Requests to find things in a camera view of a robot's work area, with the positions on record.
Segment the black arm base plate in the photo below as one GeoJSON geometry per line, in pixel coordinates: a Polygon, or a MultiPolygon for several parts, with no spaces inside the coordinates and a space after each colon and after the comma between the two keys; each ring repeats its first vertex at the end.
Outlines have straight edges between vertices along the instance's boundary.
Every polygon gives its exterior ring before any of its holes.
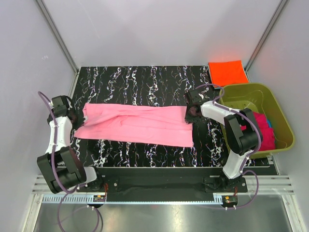
{"type": "Polygon", "coordinates": [[[107,193],[108,203],[206,202],[215,193],[246,193],[244,177],[228,180],[222,168],[99,168],[93,184],[80,192],[107,193]]]}

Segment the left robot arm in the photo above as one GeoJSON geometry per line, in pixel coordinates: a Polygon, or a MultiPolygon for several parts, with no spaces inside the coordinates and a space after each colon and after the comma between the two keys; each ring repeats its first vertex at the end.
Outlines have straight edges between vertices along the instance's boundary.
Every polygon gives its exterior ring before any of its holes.
{"type": "Polygon", "coordinates": [[[60,95],[51,100],[38,92],[49,111],[47,123],[50,127],[50,139],[44,155],[37,158],[37,165],[54,194],[73,193],[72,187],[90,187],[100,191],[104,187],[104,179],[98,176],[94,167],[82,165],[70,146],[70,134],[76,128],[78,116],[72,99],[60,95]]]}

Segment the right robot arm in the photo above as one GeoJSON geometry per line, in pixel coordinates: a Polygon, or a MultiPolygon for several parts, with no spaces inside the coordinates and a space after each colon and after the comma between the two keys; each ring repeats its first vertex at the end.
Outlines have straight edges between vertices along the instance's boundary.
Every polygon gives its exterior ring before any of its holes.
{"type": "Polygon", "coordinates": [[[225,128],[226,141],[230,152],[223,173],[215,180],[206,183],[211,189],[231,191],[243,175],[243,168],[251,154],[260,149],[263,136],[252,110],[238,110],[204,99],[198,90],[185,93],[187,123],[197,123],[201,118],[210,118],[225,128]]]}

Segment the light pink t shirt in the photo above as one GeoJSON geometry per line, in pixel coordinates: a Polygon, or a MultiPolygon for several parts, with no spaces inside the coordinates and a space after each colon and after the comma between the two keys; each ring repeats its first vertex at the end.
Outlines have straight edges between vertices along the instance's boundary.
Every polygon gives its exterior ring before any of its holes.
{"type": "Polygon", "coordinates": [[[185,122],[184,106],[134,106],[86,103],[79,139],[111,140],[177,147],[193,147],[192,125],[185,122]]]}

